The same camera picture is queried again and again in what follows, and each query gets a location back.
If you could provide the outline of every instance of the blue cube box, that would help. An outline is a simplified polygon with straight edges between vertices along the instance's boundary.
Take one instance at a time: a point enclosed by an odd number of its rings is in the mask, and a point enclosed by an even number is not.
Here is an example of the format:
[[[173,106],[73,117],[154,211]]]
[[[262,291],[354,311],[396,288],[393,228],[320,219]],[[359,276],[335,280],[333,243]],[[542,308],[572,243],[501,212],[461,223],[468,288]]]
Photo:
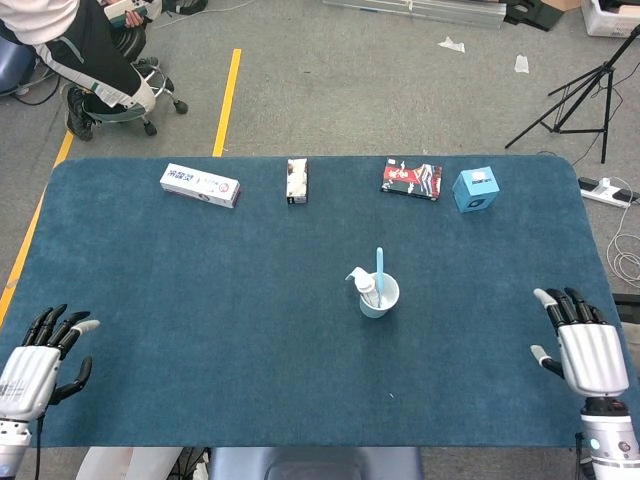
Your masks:
[[[491,167],[463,170],[453,184],[453,196],[461,212],[487,208],[499,191]]]

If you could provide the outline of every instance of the robotic hand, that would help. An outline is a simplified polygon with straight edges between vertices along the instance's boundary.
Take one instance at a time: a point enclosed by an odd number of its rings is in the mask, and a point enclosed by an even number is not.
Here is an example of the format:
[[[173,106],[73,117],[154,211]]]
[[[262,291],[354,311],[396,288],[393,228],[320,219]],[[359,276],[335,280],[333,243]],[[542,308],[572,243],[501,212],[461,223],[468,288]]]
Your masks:
[[[582,464],[583,473],[590,479],[639,480],[640,450],[631,417],[616,398],[629,388],[616,328],[576,290],[537,288],[533,294],[555,329],[560,362],[539,345],[532,345],[531,352],[540,366],[587,397],[581,414],[591,460]]]
[[[71,347],[83,333],[100,325],[98,320],[78,323],[89,312],[77,312],[54,332],[66,308],[48,308],[36,317],[0,376],[0,480],[13,479],[17,474],[31,443],[29,422],[38,420],[39,434],[47,407],[82,390],[91,374],[91,357],[86,357],[78,377],[56,388],[60,364]]]

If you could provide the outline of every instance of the toothpaste box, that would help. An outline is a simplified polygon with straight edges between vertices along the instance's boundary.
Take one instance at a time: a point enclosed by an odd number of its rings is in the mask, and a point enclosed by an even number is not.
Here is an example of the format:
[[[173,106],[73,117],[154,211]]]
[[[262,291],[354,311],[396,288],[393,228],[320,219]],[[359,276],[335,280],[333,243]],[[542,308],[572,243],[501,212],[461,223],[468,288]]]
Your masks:
[[[287,160],[287,203],[307,203],[307,159]]]
[[[167,192],[178,193],[223,207],[233,208],[240,183],[231,178],[170,163],[160,179]]]

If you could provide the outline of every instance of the toothbrush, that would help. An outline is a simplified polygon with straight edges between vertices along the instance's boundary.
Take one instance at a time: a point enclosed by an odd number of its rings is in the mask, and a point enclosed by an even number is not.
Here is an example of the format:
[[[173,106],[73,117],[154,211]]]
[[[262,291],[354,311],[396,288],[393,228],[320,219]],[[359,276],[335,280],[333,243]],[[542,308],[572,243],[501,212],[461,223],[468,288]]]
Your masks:
[[[378,291],[378,308],[382,303],[382,292],[384,291],[384,256],[382,253],[382,247],[378,247],[376,250],[376,290]]]

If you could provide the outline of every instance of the blue table mat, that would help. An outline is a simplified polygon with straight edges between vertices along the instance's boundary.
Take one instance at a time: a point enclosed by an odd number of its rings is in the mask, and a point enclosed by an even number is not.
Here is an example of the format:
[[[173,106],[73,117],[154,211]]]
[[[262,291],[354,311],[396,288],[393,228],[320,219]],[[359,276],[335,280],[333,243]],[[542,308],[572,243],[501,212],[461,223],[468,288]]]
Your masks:
[[[286,158],[56,168],[0,360],[48,305],[102,326],[65,360],[60,383],[85,355],[93,374],[49,410],[43,444],[571,446],[583,399],[529,351],[557,354],[531,292],[576,287],[620,327],[573,170],[548,156],[396,157],[444,167],[430,202],[381,192],[386,158],[310,158],[309,203],[293,206]],[[164,192],[169,162],[238,179],[236,208]],[[453,182],[487,165],[498,198],[460,214]],[[344,278],[372,271],[377,246],[401,294],[371,320]]]

